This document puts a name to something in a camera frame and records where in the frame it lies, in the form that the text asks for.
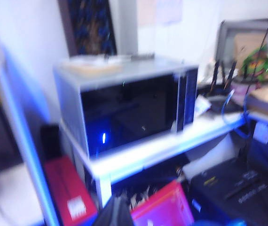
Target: cable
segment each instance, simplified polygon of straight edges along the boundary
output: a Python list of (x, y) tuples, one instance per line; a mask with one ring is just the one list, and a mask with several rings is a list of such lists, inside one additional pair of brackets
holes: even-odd
[[(229, 100), (231, 99), (231, 96), (229, 95), (229, 96), (227, 97), (227, 99), (225, 100), (225, 102), (224, 102), (224, 104), (223, 104), (222, 110), (221, 110), (222, 119), (223, 119), (224, 123), (227, 124), (227, 125), (230, 125), (230, 123), (229, 123), (229, 122), (226, 120), (226, 118), (225, 118), (225, 107), (226, 107), (226, 105), (228, 104)], [(240, 130), (237, 129), (237, 128), (234, 128), (233, 130), (234, 130), (234, 131), (235, 131), (241, 138), (243, 138), (243, 139), (245, 139), (245, 140), (247, 140), (247, 139), (249, 138), (249, 134), (246, 135), (245, 133), (243, 133), (242, 131), (240, 131)]]
[(255, 74), (256, 74), (256, 69), (257, 69), (257, 66), (259, 64), (259, 60), (260, 60), (260, 52), (262, 51), (262, 48), (264, 46), (264, 43), (265, 43), (265, 40), (267, 38), (267, 35), (268, 35), (268, 27), (266, 29), (266, 33), (265, 33), (265, 36), (261, 42), (261, 45), (260, 45), (260, 49), (258, 51), (258, 54), (257, 54), (257, 57), (256, 57), (256, 64), (255, 64), (255, 67), (254, 67), (254, 70), (253, 70), (253, 73), (252, 73), (252, 76), (251, 76), (251, 80), (250, 80), (250, 83), (248, 85), (248, 88), (246, 90), (246, 94), (245, 94), (245, 97), (244, 97), (244, 103), (243, 103), (243, 117), (246, 121), (246, 124), (247, 124), (247, 127), (248, 127), (248, 137), (251, 136), (251, 126), (250, 126), (250, 122), (249, 122), (249, 119), (248, 119), (248, 112), (247, 112), (247, 96), (248, 96), (248, 93), (249, 93), (249, 89), (251, 87), (251, 84), (254, 80), (254, 77), (255, 77)]

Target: microwave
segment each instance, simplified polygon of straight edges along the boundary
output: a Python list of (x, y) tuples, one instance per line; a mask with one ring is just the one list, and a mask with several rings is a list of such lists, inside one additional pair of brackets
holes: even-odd
[(62, 120), (91, 159), (193, 122), (195, 66), (154, 58), (90, 74), (64, 65), (55, 67)]

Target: desk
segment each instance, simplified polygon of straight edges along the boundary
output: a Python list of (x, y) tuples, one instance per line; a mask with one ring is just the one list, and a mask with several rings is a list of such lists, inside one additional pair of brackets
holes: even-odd
[(248, 114), (248, 117), (250, 119), (255, 120), (255, 121), (261, 121), (261, 122), (264, 122), (264, 123), (268, 124), (268, 115), (266, 115), (266, 114), (263, 114), (263, 113), (260, 113), (260, 112), (255, 112), (255, 111), (251, 111)]
[(44, 217), (24, 164), (0, 172), (0, 226), (40, 226)]
[(89, 160), (84, 150), (61, 121), (62, 132), (69, 139), (73, 150), (96, 181), (99, 201), (104, 206), (111, 197), (111, 184), (121, 181), (135, 173), (179, 155), (244, 124), (241, 113), (227, 114), (228, 124), (220, 115), (200, 116), (178, 134), (166, 134), (154, 139), (132, 145), (118, 153)]

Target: label sticker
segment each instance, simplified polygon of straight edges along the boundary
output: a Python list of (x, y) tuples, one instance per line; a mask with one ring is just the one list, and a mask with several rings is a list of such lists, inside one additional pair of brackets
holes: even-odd
[(256, 123), (253, 138), (263, 144), (268, 143), (268, 125), (258, 122)]
[(75, 220), (86, 214), (86, 206), (81, 196), (68, 200), (67, 207), (72, 220)]

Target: blue cable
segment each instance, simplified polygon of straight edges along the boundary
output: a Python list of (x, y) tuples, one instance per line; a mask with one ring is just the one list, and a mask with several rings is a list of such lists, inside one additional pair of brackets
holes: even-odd
[[(225, 102), (224, 102), (224, 104), (223, 104), (223, 107), (222, 107), (222, 110), (221, 110), (221, 114), (222, 114), (222, 119), (223, 119), (223, 121), (227, 124), (227, 125), (230, 125), (230, 123), (226, 120), (226, 118), (225, 118), (225, 107), (226, 107), (226, 105), (229, 103), (229, 101), (230, 101), (230, 99), (231, 99), (231, 97), (232, 97), (232, 94), (233, 93), (230, 93), (229, 95), (228, 95), (228, 97), (226, 98), (226, 100), (225, 100)], [(243, 113), (243, 116), (244, 116), (244, 119), (245, 119), (245, 121), (246, 121), (246, 123), (247, 124), (249, 124), (248, 123), (248, 119), (247, 119), (247, 117), (245, 116), (245, 114)], [(238, 128), (234, 128), (233, 129), (241, 138), (243, 138), (243, 139), (245, 139), (245, 140), (247, 140), (249, 137), (250, 137), (250, 133), (249, 134), (245, 134), (245, 133), (243, 133), (241, 130), (239, 130)]]

